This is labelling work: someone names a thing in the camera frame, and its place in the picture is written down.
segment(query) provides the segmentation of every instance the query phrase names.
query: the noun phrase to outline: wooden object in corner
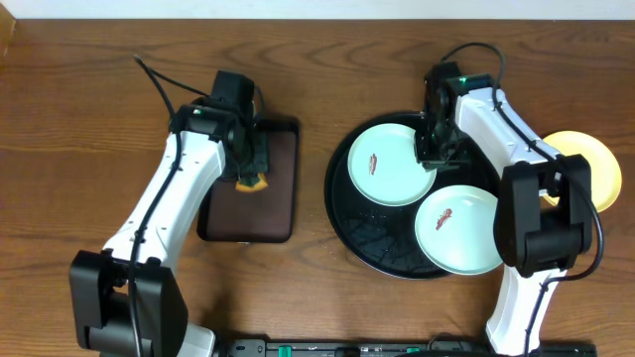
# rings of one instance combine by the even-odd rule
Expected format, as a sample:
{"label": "wooden object in corner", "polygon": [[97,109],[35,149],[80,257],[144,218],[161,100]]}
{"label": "wooden object in corner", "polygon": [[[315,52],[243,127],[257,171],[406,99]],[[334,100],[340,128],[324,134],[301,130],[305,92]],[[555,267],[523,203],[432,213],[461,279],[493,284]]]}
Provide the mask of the wooden object in corner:
{"label": "wooden object in corner", "polygon": [[0,4],[0,59],[7,55],[15,26],[16,19],[11,16],[9,10]]}

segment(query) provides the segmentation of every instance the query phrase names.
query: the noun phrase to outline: green component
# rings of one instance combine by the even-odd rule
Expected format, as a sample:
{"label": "green component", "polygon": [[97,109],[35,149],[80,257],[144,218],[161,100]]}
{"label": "green component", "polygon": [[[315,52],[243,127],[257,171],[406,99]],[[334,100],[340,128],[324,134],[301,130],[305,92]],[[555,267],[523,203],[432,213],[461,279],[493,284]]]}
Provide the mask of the green component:
{"label": "green component", "polygon": [[278,347],[278,357],[291,357],[291,346]]}

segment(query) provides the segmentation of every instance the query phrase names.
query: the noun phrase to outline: black plate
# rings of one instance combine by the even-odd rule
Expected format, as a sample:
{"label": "black plate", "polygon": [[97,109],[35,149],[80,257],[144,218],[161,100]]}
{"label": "black plate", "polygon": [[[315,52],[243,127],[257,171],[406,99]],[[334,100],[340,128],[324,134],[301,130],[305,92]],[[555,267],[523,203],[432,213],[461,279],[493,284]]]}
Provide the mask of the black plate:
{"label": "black plate", "polygon": [[424,199],[432,192],[454,184],[473,185],[498,196],[496,172],[469,143],[472,165],[438,173],[432,188],[421,199],[400,207],[388,207],[364,197],[348,174],[348,151],[355,139],[375,125],[397,123],[415,128],[421,120],[419,112],[398,112],[377,117],[356,128],[335,150],[324,183],[326,212],[344,245],[369,266],[406,279],[435,279],[449,275],[431,262],[417,243],[415,216]]}

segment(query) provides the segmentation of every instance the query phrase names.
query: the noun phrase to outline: white plate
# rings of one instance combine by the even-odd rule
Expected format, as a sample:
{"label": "white plate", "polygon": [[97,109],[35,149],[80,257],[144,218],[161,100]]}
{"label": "white plate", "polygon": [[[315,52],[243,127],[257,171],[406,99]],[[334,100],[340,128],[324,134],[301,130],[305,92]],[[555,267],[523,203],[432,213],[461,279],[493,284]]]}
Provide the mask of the white plate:
{"label": "white plate", "polygon": [[418,200],[437,176],[417,164],[415,129],[401,124],[376,125],[358,136],[348,153],[348,173],[366,198],[387,206]]}
{"label": "white plate", "polygon": [[497,198],[469,185],[444,187],[426,198],[415,234],[426,256],[455,274],[483,274],[503,261],[494,243]]}

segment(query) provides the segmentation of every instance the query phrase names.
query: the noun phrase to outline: black rim of plate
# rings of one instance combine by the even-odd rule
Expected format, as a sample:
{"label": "black rim of plate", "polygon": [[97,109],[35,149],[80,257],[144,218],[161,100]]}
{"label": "black rim of plate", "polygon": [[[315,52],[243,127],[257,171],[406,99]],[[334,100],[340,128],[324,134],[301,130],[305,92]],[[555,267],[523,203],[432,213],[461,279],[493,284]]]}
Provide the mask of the black rim of plate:
{"label": "black rim of plate", "polygon": [[[355,139],[376,125],[396,123],[414,128],[422,120],[424,119],[422,119],[420,112],[402,111],[381,115],[363,123],[350,132],[337,146],[328,163],[324,181],[326,213],[337,237],[346,248],[362,262],[382,273],[412,280],[430,280],[450,275],[450,272],[430,261],[417,242],[414,217],[423,200],[444,186],[466,183],[479,186],[498,196],[495,181],[491,179],[491,170],[493,169],[488,168],[489,173],[479,171],[476,175],[469,175],[469,180],[472,180],[472,177],[480,177],[476,182],[457,180],[456,175],[451,179],[440,178],[443,174],[438,173],[433,187],[422,198],[400,207],[383,206],[364,197],[354,186],[348,174],[348,152]],[[338,179],[337,183],[342,186],[341,188],[334,187],[336,179]],[[340,190],[338,196],[335,194],[336,189]],[[347,194],[349,197],[342,198],[340,197],[342,194]],[[353,205],[352,201],[360,202],[360,204]],[[358,231],[362,229],[358,227],[363,228],[362,233],[375,234],[375,236],[366,236],[370,239],[365,240],[366,237],[364,237],[365,241],[360,243],[360,240],[355,238],[353,234],[358,235]]]}

